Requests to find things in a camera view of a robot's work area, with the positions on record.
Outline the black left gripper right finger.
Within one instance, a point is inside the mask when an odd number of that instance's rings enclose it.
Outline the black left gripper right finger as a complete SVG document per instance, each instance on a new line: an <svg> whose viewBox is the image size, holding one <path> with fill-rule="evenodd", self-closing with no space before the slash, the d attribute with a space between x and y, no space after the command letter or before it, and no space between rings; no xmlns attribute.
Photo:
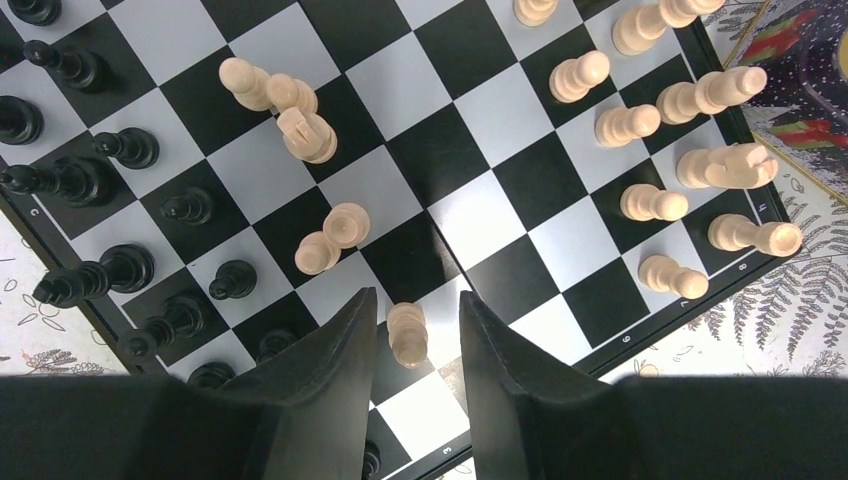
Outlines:
<svg viewBox="0 0 848 480"><path fill-rule="evenodd" d="M480 479L843 479L841 378L629 376L607 384L459 300Z"/></svg>

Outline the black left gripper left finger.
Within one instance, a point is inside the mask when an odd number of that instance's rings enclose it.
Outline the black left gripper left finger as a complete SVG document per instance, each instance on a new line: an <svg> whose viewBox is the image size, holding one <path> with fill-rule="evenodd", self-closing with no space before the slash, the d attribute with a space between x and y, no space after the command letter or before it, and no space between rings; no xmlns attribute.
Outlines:
<svg viewBox="0 0 848 480"><path fill-rule="evenodd" d="M364 287L217 389L168 375L5 376L5 479L357 479L376 357Z"/></svg>

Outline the gold tin box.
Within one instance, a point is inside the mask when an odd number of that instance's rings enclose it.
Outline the gold tin box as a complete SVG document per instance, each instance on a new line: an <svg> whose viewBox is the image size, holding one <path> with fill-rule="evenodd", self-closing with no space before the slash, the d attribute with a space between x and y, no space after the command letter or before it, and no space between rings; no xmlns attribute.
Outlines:
<svg viewBox="0 0 848 480"><path fill-rule="evenodd" d="M768 2L730 63L767 73L764 90L743 106L754 133L845 199L846 2Z"/></svg>

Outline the cream chess piece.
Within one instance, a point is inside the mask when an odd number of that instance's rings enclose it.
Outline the cream chess piece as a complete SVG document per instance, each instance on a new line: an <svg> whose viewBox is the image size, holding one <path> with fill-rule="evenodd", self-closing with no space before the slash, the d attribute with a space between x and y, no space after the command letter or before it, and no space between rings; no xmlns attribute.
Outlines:
<svg viewBox="0 0 848 480"><path fill-rule="evenodd" d="M678 82L666 87L656 107L664 123L688 123L699 114L715 115L747 102L764 89L767 81L767 72L756 66L712 71L695 83Z"/></svg>
<svg viewBox="0 0 848 480"><path fill-rule="evenodd" d="M661 0L634 7L615 22L613 43L623 55L639 55L651 49L669 27L683 28L724 4L725 0Z"/></svg>

